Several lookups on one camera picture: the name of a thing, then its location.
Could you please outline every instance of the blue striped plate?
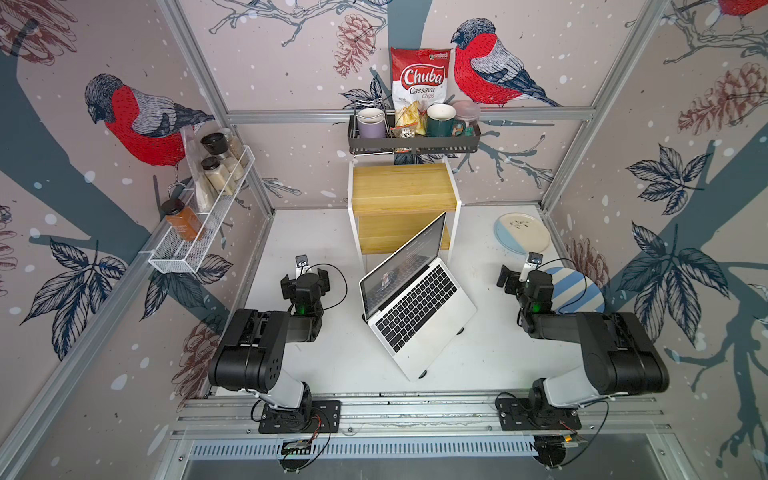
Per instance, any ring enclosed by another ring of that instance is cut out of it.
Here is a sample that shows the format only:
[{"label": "blue striped plate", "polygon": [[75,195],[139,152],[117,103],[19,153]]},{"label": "blue striped plate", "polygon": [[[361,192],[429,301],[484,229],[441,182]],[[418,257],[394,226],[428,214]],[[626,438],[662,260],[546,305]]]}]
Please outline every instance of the blue striped plate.
[{"label": "blue striped plate", "polygon": [[587,277],[587,292],[584,296],[573,305],[568,305],[558,312],[561,306],[573,302],[584,292],[584,274],[564,266],[553,266],[547,269],[546,272],[552,275],[552,283],[554,284],[552,311],[556,313],[575,313],[603,312],[605,310],[603,293]]}]

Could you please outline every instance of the plate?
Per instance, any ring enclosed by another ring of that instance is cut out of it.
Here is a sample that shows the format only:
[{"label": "plate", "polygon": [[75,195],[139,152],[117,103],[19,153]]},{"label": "plate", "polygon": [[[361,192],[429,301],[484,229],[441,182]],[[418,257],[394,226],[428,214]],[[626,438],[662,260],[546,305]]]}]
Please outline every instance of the plate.
[{"label": "plate", "polygon": [[515,253],[543,253],[549,247],[549,230],[538,218],[526,214],[504,214],[493,224],[496,240]]}]

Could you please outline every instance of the snack bag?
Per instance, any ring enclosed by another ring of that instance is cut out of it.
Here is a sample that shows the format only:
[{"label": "snack bag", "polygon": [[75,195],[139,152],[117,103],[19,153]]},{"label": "snack bag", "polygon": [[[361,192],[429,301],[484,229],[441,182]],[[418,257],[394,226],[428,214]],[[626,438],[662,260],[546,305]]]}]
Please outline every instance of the snack bag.
[{"label": "snack bag", "polygon": [[427,107],[445,101],[448,90],[450,50],[403,50],[392,51],[392,103],[395,107],[395,125],[401,127],[416,121],[413,109],[419,112],[416,133],[426,134]]}]

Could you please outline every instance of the mug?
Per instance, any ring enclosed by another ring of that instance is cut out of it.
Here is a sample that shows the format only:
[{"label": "mug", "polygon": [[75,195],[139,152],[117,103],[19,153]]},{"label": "mug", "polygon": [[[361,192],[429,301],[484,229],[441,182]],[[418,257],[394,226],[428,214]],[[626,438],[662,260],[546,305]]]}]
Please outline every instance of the mug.
[{"label": "mug", "polygon": [[467,126],[455,118],[456,109],[448,104],[434,104],[427,108],[427,137],[456,137]]},{"label": "mug", "polygon": [[386,115],[381,108],[363,108],[355,114],[360,138],[386,137]]}]

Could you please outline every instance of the metal vent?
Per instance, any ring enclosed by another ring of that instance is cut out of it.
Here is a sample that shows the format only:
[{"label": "metal vent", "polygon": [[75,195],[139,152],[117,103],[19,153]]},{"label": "metal vent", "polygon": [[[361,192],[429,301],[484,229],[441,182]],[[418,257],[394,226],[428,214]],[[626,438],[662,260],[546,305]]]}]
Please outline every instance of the metal vent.
[{"label": "metal vent", "polygon": [[[323,458],[435,458],[536,456],[530,435],[414,438],[331,438]],[[311,458],[325,445],[322,435],[312,447],[291,455]],[[197,440],[190,460],[261,460],[282,458],[283,439]]]}]

